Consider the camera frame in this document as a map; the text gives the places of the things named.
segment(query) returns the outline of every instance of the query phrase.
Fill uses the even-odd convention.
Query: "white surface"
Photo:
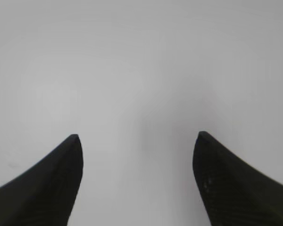
[[[208,226],[200,130],[283,183],[283,1],[0,0],[0,185],[78,133],[70,226]]]

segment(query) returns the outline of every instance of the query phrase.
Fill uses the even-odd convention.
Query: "white floor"
[[[0,0],[0,185],[77,133],[70,226],[209,226],[200,130],[283,183],[283,0]]]

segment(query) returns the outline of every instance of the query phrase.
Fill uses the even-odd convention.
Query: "white backdrop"
[[[70,226],[208,226],[200,130],[283,183],[283,0],[0,0],[0,185],[77,133]]]

